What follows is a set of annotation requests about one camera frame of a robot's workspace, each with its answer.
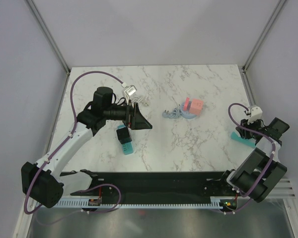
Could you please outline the black cube plug adapter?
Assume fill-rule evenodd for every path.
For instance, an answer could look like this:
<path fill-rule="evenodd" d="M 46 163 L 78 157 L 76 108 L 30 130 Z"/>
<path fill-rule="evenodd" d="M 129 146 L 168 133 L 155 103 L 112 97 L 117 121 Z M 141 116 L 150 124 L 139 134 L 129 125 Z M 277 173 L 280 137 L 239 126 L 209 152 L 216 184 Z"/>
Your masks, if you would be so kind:
<path fill-rule="evenodd" d="M 116 130 L 117 138 L 121 144 L 132 142 L 129 130 L 127 127 L 122 127 Z"/>

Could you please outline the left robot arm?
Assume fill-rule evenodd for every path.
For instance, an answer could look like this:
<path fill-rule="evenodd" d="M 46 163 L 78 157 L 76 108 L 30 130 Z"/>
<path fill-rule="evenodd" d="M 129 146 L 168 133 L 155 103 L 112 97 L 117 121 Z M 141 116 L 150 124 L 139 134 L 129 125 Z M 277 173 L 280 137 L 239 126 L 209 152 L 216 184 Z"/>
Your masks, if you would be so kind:
<path fill-rule="evenodd" d="M 21 168 L 22 191 L 25 201 L 34 199 L 47 208 L 55 206 L 64 195 L 84 191 L 94 195 L 99 190 L 98 181 L 85 171 L 62 176 L 65 165 L 75 153 L 100 131 L 108 120 L 121 121 L 126 129 L 152 129 L 141 114 L 138 103 L 129 99 L 136 92 L 135 86 L 127 86 L 124 103 L 112 102 L 115 97 L 109 87 L 98 87 L 93 100 L 82 112 L 74 115 L 73 128 L 63 140 L 36 163 L 25 163 Z"/>

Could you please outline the pink cube socket adapter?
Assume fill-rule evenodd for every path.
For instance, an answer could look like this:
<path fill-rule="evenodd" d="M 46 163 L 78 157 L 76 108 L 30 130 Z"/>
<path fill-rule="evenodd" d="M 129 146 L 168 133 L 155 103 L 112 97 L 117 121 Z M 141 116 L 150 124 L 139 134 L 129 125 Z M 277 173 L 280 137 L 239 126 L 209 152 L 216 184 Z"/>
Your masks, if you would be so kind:
<path fill-rule="evenodd" d="M 199 116 L 201 114 L 203 105 L 204 105 L 204 102 L 202 100 L 193 99 L 191 101 L 191 105 L 190 105 L 190 108 L 189 108 L 188 112 L 190 114 L 194 114 L 196 116 Z"/>

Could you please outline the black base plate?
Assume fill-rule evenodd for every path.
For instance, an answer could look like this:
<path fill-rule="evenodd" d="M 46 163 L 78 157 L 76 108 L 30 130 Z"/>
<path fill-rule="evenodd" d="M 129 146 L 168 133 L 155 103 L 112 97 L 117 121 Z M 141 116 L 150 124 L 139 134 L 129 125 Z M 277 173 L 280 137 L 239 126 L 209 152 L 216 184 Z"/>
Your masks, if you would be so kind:
<path fill-rule="evenodd" d="M 89 191 L 73 196 L 98 196 L 111 202 L 205 202 L 210 197 L 235 197 L 223 172 L 90 172 Z"/>

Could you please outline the pink plug adapter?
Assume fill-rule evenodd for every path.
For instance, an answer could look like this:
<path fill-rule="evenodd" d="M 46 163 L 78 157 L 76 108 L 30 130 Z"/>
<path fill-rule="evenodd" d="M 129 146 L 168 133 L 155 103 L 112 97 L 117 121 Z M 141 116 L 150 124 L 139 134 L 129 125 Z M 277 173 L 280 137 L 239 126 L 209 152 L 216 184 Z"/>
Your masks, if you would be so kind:
<path fill-rule="evenodd" d="M 190 98 L 187 97 L 184 104 L 183 104 L 183 111 L 188 111 L 189 103 L 190 103 Z"/>

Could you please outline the left aluminium frame post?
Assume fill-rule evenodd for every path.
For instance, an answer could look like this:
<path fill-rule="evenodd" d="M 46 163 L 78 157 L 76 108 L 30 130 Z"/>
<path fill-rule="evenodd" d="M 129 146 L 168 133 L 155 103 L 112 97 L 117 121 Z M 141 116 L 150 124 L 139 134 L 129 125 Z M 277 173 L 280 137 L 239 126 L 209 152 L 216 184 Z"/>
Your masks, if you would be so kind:
<path fill-rule="evenodd" d="M 48 29 L 48 26 L 43 19 L 38 7 L 36 6 L 35 2 L 33 0 L 25 0 L 24 1 L 26 5 L 28 6 L 31 14 L 33 15 L 34 19 L 36 20 L 39 28 L 41 29 L 44 37 L 46 38 L 48 44 L 50 45 L 52 51 L 54 52 L 58 62 L 62 66 L 63 70 L 66 72 L 67 75 L 70 74 L 71 69 L 66 62 L 65 58 L 63 57 L 63 54 L 61 53 L 54 37 L 52 36 L 50 30 Z"/>

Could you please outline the aluminium frame post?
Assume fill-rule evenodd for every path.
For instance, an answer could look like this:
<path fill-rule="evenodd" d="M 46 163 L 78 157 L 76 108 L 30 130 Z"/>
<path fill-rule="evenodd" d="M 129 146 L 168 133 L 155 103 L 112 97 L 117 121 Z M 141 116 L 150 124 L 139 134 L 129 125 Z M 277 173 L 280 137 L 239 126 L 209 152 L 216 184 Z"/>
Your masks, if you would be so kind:
<path fill-rule="evenodd" d="M 260 50 L 261 46 L 263 45 L 265 39 L 267 38 L 268 34 L 270 33 L 271 29 L 273 28 L 277 18 L 279 17 L 280 13 L 282 12 L 283 8 L 285 7 L 287 0 L 279 0 L 271 13 L 268 21 L 266 22 L 262 32 L 260 33 L 254 47 L 252 48 L 246 62 L 242 66 L 244 72 L 248 70 L 251 63 L 253 62 L 255 56 L 257 55 L 258 51 Z"/>
<path fill-rule="evenodd" d="M 33 0 L 25 0 L 24 1 L 26 5 L 28 6 L 31 14 L 33 15 L 34 19 L 36 20 L 39 28 L 41 29 L 44 37 L 46 38 L 48 44 L 50 45 L 52 51 L 54 52 L 58 62 L 62 66 L 63 70 L 66 72 L 67 75 L 70 74 L 71 69 L 66 62 L 65 58 L 63 57 L 63 54 L 61 53 L 54 37 L 52 36 L 50 30 L 48 29 L 48 26 L 43 19 L 38 7 L 36 6 L 35 2 Z"/>

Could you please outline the teal rectangular power strip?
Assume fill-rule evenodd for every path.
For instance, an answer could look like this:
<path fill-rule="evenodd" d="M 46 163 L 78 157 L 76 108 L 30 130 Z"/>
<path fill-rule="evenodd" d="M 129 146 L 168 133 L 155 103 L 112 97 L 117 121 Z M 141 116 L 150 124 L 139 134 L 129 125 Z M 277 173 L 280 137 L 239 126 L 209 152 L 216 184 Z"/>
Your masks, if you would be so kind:
<path fill-rule="evenodd" d="M 118 126 L 117 129 L 122 128 L 122 127 L 126 127 L 126 126 L 122 124 L 122 125 Z M 122 149 L 123 149 L 123 153 L 125 155 L 129 155 L 134 152 L 133 147 L 132 147 L 132 142 L 122 144 Z"/>

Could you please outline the right aluminium frame post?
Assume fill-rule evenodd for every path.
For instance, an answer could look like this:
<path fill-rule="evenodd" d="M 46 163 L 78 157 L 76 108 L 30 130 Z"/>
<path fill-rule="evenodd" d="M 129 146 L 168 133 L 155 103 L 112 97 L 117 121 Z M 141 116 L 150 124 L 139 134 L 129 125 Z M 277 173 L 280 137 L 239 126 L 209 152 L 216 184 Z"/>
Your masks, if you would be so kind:
<path fill-rule="evenodd" d="M 271 13 L 268 21 L 266 22 L 262 32 L 260 33 L 254 47 L 252 48 L 246 62 L 242 66 L 244 72 L 248 70 L 251 63 L 253 62 L 255 56 L 257 55 L 258 51 L 260 50 L 261 46 L 263 45 L 265 39 L 267 38 L 268 34 L 270 33 L 271 29 L 273 28 L 277 18 L 279 17 L 280 13 L 282 12 L 283 8 L 285 7 L 287 0 L 279 0 Z"/>

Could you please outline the blue round power strip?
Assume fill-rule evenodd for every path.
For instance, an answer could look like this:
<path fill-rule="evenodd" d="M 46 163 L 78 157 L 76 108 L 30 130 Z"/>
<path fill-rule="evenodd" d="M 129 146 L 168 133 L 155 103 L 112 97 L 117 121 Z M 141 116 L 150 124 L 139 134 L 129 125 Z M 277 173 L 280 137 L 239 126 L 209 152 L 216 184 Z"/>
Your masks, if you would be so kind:
<path fill-rule="evenodd" d="M 174 108 L 172 111 L 163 111 L 162 117 L 166 119 L 177 119 L 179 117 L 183 117 L 185 119 L 194 119 L 196 115 L 185 111 L 184 103 L 182 103 L 181 105 L 178 105 L 177 108 Z"/>

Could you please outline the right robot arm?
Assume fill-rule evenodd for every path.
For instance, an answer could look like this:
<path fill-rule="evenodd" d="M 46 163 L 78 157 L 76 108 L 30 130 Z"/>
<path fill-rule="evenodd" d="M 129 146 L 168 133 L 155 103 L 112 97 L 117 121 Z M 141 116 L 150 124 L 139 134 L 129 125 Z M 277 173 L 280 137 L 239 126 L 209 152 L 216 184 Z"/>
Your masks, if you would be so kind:
<path fill-rule="evenodd" d="M 247 123 L 247 119 L 242 119 L 240 125 L 250 131 L 237 126 L 237 137 L 254 139 L 255 148 L 236 170 L 223 174 L 217 187 L 221 194 L 229 195 L 235 189 L 246 194 L 255 185 L 248 197 L 259 203 L 287 172 L 287 167 L 278 161 L 278 150 L 282 145 L 280 138 L 290 126 L 279 118 L 274 118 L 269 125 L 264 125 L 261 119 L 251 124 Z"/>

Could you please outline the teal triangular power strip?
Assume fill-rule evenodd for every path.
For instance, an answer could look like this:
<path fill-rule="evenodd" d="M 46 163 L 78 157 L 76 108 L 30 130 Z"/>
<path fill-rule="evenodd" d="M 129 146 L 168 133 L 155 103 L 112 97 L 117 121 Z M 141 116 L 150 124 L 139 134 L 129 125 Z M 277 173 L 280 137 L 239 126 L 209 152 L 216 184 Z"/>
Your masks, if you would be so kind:
<path fill-rule="evenodd" d="M 256 145 L 255 145 L 255 142 L 251 139 L 243 139 L 241 138 L 239 135 L 237 135 L 236 132 L 232 132 L 231 135 L 230 135 L 231 139 L 236 141 L 236 142 L 239 142 L 241 144 L 244 144 L 248 147 L 251 147 L 251 148 L 255 148 Z"/>

